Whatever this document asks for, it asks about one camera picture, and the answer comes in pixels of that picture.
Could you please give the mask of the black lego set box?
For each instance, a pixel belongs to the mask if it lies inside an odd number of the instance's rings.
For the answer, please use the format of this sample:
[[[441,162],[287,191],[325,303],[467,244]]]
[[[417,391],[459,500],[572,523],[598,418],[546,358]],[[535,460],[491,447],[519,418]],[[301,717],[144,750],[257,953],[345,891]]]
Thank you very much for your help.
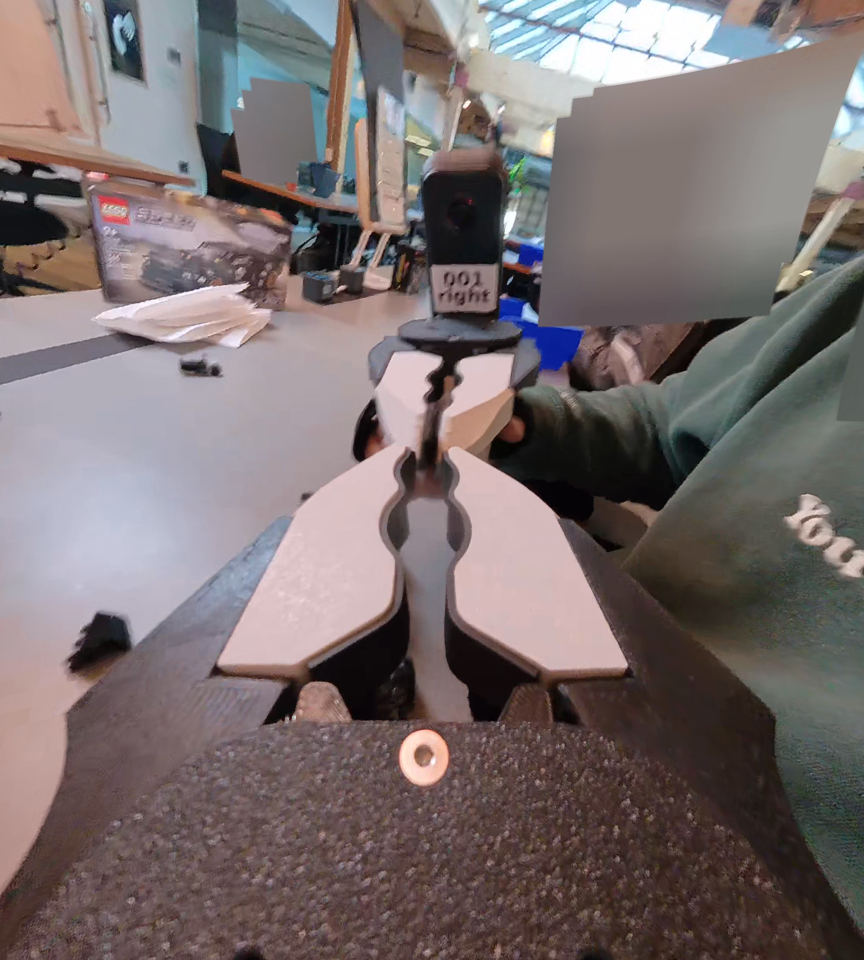
[[[285,308],[293,228],[278,213],[124,179],[87,196],[109,303],[238,285],[261,308]]]

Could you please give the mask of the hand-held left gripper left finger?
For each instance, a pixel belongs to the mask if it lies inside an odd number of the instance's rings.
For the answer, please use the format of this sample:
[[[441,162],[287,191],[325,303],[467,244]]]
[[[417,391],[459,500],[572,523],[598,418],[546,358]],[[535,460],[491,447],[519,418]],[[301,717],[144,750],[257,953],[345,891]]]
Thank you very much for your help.
[[[295,511],[218,657],[227,676],[305,682],[403,598],[406,446],[357,463]]]

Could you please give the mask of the clear plastic parts bag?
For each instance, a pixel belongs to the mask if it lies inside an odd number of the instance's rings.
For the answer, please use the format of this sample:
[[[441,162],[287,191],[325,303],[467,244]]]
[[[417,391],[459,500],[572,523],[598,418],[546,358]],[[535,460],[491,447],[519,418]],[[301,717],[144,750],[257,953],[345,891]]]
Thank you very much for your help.
[[[202,287],[117,306],[93,321],[151,342],[238,349],[270,324],[272,314],[245,293],[245,283]]]

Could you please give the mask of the person's right hand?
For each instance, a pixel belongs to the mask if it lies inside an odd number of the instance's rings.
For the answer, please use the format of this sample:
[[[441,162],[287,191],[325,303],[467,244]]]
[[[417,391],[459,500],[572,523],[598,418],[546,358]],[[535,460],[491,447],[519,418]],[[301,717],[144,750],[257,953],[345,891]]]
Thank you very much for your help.
[[[387,445],[376,401],[371,399],[358,417],[352,441],[352,456],[356,462],[360,463],[377,454]]]

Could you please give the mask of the small black lego brick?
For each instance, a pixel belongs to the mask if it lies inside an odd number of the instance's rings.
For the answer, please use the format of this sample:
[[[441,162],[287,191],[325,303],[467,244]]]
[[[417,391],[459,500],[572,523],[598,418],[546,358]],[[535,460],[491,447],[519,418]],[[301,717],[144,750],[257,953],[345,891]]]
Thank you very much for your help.
[[[71,673],[81,673],[125,655],[132,648],[132,633],[127,619],[117,613],[99,610],[81,628],[67,659],[67,669]]]

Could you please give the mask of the blue storage bin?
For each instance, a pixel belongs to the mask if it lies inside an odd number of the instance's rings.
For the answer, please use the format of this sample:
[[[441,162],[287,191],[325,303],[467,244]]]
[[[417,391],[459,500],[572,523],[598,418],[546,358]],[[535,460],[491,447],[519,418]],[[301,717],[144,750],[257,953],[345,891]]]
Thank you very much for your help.
[[[585,334],[584,328],[545,326],[533,307],[520,298],[504,295],[499,299],[499,308],[501,320],[515,324],[525,339],[534,340],[541,355],[541,371],[561,370],[573,360]]]

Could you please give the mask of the dark phone icon sign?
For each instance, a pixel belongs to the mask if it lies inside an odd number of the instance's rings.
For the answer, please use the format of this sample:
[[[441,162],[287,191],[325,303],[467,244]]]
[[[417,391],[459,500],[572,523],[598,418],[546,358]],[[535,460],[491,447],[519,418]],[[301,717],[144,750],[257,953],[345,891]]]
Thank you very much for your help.
[[[138,2],[104,1],[103,10],[112,71],[144,84],[146,70]]]

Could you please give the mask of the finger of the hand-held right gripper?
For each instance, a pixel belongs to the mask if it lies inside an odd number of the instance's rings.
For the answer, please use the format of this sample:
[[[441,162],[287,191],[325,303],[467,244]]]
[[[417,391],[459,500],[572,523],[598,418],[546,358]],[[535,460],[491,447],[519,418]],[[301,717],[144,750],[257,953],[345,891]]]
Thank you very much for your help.
[[[440,357],[433,353],[390,356],[377,384],[377,415],[387,445],[422,449],[433,389],[430,379],[439,369]]]
[[[444,408],[444,451],[487,455],[492,442],[510,422],[514,389],[512,353],[486,353],[463,358]]]

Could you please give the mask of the poster board stand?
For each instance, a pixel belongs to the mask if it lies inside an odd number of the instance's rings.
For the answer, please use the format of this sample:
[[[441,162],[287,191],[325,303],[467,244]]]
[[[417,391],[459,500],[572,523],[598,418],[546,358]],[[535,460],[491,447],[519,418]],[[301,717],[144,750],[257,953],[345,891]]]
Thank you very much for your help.
[[[326,160],[343,175],[348,138],[352,51],[358,51],[366,117],[354,134],[356,203],[361,225],[349,268],[358,268],[372,236],[378,238],[369,262],[375,272],[394,236],[405,234],[405,85],[402,37],[376,2],[337,3],[326,110]]]

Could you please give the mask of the wooden office desk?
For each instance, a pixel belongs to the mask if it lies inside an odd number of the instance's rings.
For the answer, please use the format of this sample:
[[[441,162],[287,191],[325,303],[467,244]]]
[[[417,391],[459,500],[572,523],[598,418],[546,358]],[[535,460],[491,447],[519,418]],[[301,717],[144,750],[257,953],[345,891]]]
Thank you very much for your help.
[[[286,219],[305,218],[311,233],[292,253],[291,272],[337,271],[352,258],[362,235],[357,197],[342,191],[329,197],[292,189],[289,186],[264,183],[231,170],[222,170],[228,184],[246,188],[262,198],[262,206],[278,212]]]
[[[159,169],[43,128],[0,128],[0,159],[75,168],[161,186],[194,186],[187,174]]]

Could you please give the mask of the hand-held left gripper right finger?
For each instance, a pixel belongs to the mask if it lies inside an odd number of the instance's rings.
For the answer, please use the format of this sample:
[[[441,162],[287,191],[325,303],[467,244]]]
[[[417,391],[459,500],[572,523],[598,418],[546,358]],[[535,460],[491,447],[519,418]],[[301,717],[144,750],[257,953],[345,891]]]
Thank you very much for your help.
[[[445,462],[453,622],[545,682],[624,676],[626,656],[555,511],[464,450],[452,448]]]

